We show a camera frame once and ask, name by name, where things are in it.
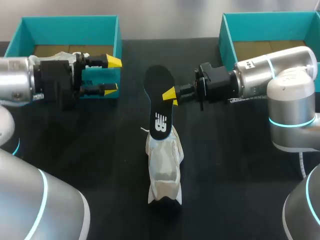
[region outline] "new balance logo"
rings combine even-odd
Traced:
[[[155,120],[155,130],[158,132],[165,132],[167,130],[167,124],[165,123],[165,121],[167,121],[167,117],[162,116],[159,113],[155,113],[155,117],[157,118]]]

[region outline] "white sneaker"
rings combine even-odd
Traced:
[[[149,156],[151,182],[148,204],[163,197],[176,199],[182,204],[180,163],[184,159],[184,151],[176,129],[172,126],[170,135],[164,140],[155,140],[149,133],[145,152]]]

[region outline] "cable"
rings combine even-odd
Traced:
[[[302,177],[305,178],[306,172],[305,172],[305,166],[304,166],[304,156],[302,152],[299,152],[299,161],[300,161],[300,170],[301,170]]]

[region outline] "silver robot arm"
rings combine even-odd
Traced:
[[[237,62],[230,72],[225,67],[201,64],[195,70],[195,83],[175,86],[171,96],[178,104],[195,99],[203,110],[204,101],[266,94],[272,143],[285,152],[320,151],[320,114],[315,112],[317,74],[315,54],[300,46]],[[320,239],[319,166],[287,197],[282,222],[289,240]]]

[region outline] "shoelace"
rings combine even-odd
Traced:
[[[145,131],[146,133],[149,133],[150,132],[150,130],[146,130],[146,129],[144,129],[143,127],[140,127],[143,131]]]

